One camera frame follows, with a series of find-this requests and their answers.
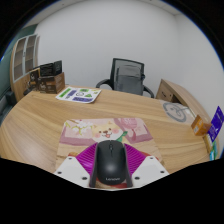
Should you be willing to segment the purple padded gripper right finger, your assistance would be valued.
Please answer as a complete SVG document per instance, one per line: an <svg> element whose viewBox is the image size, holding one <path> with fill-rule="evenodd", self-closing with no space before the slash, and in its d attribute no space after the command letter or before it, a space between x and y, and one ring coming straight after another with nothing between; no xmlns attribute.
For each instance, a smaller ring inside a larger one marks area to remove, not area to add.
<svg viewBox="0 0 224 224"><path fill-rule="evenodd" d="M128 144L125 144L125 149L129 178L127 186L143 187L169 175L156 157L146 156Z"/></svg>

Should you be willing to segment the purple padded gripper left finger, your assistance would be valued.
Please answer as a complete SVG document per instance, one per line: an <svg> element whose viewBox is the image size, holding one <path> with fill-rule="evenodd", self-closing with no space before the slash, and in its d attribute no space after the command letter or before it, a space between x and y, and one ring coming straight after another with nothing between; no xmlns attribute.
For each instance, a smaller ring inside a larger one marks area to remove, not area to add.
<svg viewBox="0 0 224 224"><path fill-rule="evenodd" d="M68 156L54 174L84 188L94 188L97 174L95 153L97 144L87 147L77 156Z"/></svg>

